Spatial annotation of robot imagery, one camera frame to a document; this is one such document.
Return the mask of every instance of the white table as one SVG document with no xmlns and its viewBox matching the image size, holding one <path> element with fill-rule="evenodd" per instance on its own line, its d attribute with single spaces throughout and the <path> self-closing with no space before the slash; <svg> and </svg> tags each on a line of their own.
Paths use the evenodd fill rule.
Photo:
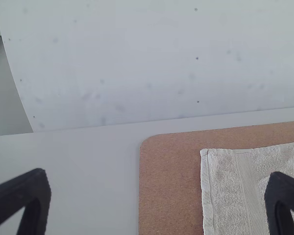
<svg viewBox="0 0 294 235">
<path fill-rule="evenodd" d="M 146 138 L 285 121 L 294 121 L 294 108 L 0 136 L 0 183 L 36 167 L 47 171 L 49 235 L 136 235 L 139 147 Z M 20 216 L 0 234 L 15 233 Z"/>
</svg>

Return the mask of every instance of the white curved panel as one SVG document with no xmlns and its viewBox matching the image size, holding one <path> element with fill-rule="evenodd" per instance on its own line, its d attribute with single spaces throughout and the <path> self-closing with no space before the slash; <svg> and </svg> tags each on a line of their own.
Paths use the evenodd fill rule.
<svg viewBox="0 0 294 235">
<path fill-rule="evenodd" d="M 294 0 L 0 0 L 0 29 L 34 131 L 294 107 Z"/>
</svg>

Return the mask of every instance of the white towel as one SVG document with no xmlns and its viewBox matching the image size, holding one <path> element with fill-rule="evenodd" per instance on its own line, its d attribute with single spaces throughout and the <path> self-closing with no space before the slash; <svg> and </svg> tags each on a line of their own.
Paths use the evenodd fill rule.
<svg viewBox="0 0 294 235">
<path fill-rule="evenodd" d="M 269 235 L 266 186 L 274 171 L 294 178 L 294 143 L 200 155 L 204 234 Z"/>
</svg>

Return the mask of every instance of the black object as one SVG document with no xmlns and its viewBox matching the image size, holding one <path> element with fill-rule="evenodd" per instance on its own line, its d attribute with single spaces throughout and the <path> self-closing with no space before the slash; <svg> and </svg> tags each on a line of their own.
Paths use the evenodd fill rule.
<svg viewBox="0 0 294 235">
<path fill-rule="evenodd" d="M 294 178 L 281 172 L 270 175 L 265 193 L 271 235 L 294 235 Z"/>
<path fill-rule="evenodd" d="M 51 190 L 46 172 L 34 169 L 0 185 L 0 224 L 25 207 L 17 235 L 43 235 Z"/>
</svg>

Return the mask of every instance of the cork board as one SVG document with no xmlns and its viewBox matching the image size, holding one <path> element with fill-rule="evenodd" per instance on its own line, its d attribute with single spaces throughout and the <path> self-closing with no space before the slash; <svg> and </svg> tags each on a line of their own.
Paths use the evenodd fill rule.
<svg viewBox="0 0 294 235">
<path fill-rule="evenodd" d="M 140 148 L 139 234 L 203 235 L 203 148 L 249 149 L 294 142 L 294 122 L 163 134 Z"/>
</svg>

